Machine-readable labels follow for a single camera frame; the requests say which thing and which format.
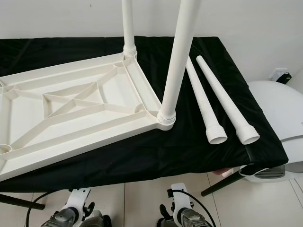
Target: white plastic pipe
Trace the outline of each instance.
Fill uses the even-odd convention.
[[[210,144],[225,142],[227,135],[224,128],[218,123],[190,57],[188,57],[186,69],[203,117],[208,142]]]
[[[193,41],[200,3],[201,0],[181,1],[162,107],[158,113],[158,120],[163,125],[172,125],[176,120],[175,108]]]
[[[133,26],[133,1],[122,0],[122,18],[124,31],[124,55],[133,57],[137,54],[134,45],[134,26]]]
[[[206,79],[208,80],[210,86],[214,90],[217,98],[219,99],[221,105],[223,106],[225,112],[230,118],[232,124],[236,129],[237,136],[242,144],[247,145],[257,141],[260,136],[253,126],[248,124],[246,119],[241,114],[240,110],[237,108],[235,103],[229,97],[227,92],[224,90],[214,73],[208,67],[206,62],[201,56],[197,57],[197,62],[202,69]]]

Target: white appliance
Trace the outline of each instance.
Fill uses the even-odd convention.
[[[303,177],[303,94],[273,81],[249,83],[289,158],[287,164],[247,176],[251,182],[277,182]]]

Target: detached table leg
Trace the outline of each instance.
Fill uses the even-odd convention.
[[[218,183],[214,184],[213,186],[205,189],[203,192],[201,192],[202,196],[207,196],[221,188],[224,188],[225,186],[228,186],[242,178],[244,178],[245,176],[242,176],[239,172],[236,172],[226,178],[224,178],[223,180],[219,181]]]
[[[43,210],[45,208],[44,204],[33,203],[31,201],[17,199],[14,197],[10,197],[7,195],[1,195],[1,194],[0,194],[0,202],[11,204],[11,205],[16,205],[16,206],[20,206],[20,207],[27,207],[27,208],[29,208],[33,204],[32,208],[37,209],[37,210]]]

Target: wall outlet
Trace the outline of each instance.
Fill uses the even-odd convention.
[[[270,75],[272,81],[277,81],[284,73],[288,72],[287,68],[275,68],[273,73]]]

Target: black tablecloth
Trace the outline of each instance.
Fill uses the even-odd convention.
[[[160,101],[173,44],[172,37],[136,37],[138,62]],[[0,41],[1,75],[119,53],[123,38],[44,38]],[[260,134],[250,145],[238,140],[225,111],[195,58],[202,55],[237,107]],[[152,130],[0,182],[1,192],[44,192],[150,180],[224,167],[279,166],[288,161],[282,144],[217,37],[194,38],[190,57],[228,140],[210,145],[187,73],[170,131]]]

